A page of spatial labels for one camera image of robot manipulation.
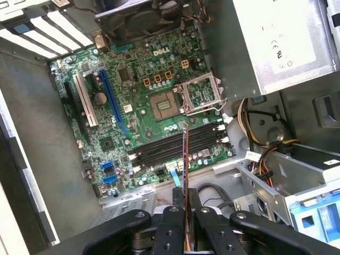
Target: motherboard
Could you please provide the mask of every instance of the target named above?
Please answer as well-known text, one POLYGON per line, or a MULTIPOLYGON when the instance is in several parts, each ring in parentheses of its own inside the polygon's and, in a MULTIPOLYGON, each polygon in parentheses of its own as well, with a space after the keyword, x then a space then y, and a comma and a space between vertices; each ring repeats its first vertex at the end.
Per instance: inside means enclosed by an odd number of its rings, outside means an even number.
POLYGON ((92 46, 50 68, 98 198, 178 179, 186 124, 189 171, 233 156, 219 81, 192 24, 123 48, 92 46))

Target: dell logo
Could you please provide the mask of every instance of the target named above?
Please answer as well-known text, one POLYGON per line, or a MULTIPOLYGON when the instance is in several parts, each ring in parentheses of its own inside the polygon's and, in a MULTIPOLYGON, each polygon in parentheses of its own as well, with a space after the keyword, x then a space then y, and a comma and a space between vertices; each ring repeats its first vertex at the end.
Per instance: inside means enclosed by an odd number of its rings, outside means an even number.
POLYGON ((159 50, 155 50, 153 52, 154 56, 158 56, 158 55, 161 55, 161 54, 165 54, 165 53, 169 53, 170 50, 168 49, 168 47, 165 47, 165 48, 162 48, 162 49, 159 49, 159 50))

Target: blue sata port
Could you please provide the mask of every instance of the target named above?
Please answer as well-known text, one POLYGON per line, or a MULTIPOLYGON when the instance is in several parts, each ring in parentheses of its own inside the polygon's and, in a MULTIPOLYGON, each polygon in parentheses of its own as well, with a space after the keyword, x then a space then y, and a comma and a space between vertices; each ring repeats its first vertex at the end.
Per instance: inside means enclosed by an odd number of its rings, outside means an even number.
POLYGON ((113 183, 115 181, 117 181, 117 175, 115 175, 115 174, 111 175, 109 177, 103 178, 103 183, 105 183, 105 184, 110 184, 110 183, 113 183))
POLYGON ((107 169, 112 168, 112 167, 113 167, 112 161, 104 162, 101 165, 102 170, 107 170, 107 169))

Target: bolt head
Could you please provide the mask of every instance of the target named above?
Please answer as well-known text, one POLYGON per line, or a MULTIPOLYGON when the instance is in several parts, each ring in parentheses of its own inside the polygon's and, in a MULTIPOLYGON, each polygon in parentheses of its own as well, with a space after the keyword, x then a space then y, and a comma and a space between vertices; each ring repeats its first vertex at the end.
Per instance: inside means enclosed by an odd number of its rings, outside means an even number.
POLYGON ((241 212, 239 214, 237 214, 236 216, 240 219, 245 219, 247 217, 245 214, 243 214, 241 212))
POLYGON ((139 212, 139 213, 137 213, 136 215, 136 218, 142 218, 142 217, 144 217, 145 216, 145 214, 143 213, 143 212, 139 212))
POLYGON ((201 212, 203 212, 203 213, 208 213, 208 212, 210 212, 210 209, 207 208, 207 207, 203 207, 203 208, 201 209, 201 212))
POLYGON ((169 211, 175 213, 175 212, 179 211, 179 209, 177 207, 172 207, 172 208, 170 208, 169 211))

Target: green circuit board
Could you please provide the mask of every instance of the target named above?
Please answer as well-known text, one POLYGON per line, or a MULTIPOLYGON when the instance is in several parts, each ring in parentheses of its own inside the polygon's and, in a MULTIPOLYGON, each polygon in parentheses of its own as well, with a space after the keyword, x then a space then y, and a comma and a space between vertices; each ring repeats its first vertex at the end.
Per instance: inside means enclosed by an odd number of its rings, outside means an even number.
MULTIPOLYGON (((157 168, 167 164, 181 174, 183 163, 180 157, 132 172, 129 151, 182 133, 186 123, 193 129, 222 119, 215 111, 193 116, 180 113, 182 98, 172 91, 176 84, 209 72, 193 25, 188 25, 184 31, 176 29, 124 48, 113 46, 106 52, 99 52, 95 46, 89 47, 51 62, 50 67, 84 160, 83 176, 90 178, 99 198, 168 179, 171 175, 167 171, 163 175, 155 174, 157 168), (79 118, 84 121, 86 117, 84 114, 79 116, 75 109, 81 109, 83 105, 73 76, 95 74, 99 77, 100 70, 107 72, 125 131, 115 117, 103 84, 99 82, 96 87, 85 78, 98 125, 89 127, 86 123, 86 132, 80 127, 79 118), (65 83, 74 91, 74 104, 65 83), (114 164, 115 182, 103 182, 103 162, 114 164)), ((189 93, 196 106, 212 100, 214 96, 208 82, 191 86, 189 93)), ((231 151, 231 148, 218 143, 207 149, 209 155, 206 155, 205 163, 202 164, 203 159, 199 157, 191 160, 190 171, 226 159, 231 151)))

